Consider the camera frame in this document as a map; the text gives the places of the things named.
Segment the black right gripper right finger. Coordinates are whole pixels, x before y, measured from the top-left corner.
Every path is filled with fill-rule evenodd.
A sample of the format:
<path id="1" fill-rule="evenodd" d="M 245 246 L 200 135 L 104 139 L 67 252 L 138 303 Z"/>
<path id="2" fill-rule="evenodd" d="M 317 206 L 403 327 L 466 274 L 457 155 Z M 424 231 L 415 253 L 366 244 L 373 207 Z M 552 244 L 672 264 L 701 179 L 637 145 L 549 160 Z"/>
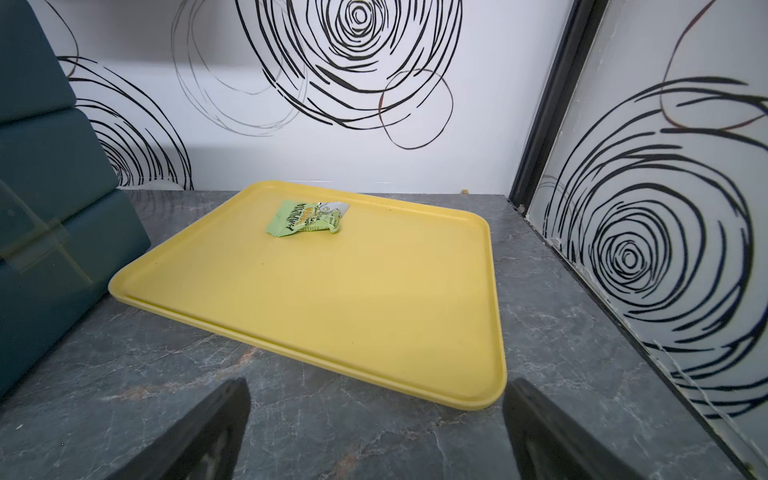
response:
<path id="1" fill-rule="evenodd" d="M 507 384 L 502 411 L 522 479 L 641 477 L 523 378 Z"/>

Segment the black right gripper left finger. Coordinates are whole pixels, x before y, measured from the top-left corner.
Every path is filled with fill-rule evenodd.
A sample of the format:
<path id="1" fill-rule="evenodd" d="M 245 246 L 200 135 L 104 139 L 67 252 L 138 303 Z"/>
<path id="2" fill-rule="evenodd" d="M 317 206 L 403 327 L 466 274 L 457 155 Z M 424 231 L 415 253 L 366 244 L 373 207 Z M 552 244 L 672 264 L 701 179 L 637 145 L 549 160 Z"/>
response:
<path id="1" fill-rule="evenodd" d="M 229 379 L 112 479 L 231 479 L 251 409 L 244 378 Z"/>

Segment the teal drawer cabinet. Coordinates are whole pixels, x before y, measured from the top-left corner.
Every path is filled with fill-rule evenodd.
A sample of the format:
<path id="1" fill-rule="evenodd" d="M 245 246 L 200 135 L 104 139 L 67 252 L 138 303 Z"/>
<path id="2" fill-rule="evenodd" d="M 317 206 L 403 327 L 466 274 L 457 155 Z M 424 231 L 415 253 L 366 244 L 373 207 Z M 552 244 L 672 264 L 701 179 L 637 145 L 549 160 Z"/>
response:
<path id="1" fill-rule="evenodd" d="M 33 9 L 3 2 L 2 390 L 11 390 L 149 245 Z"/>

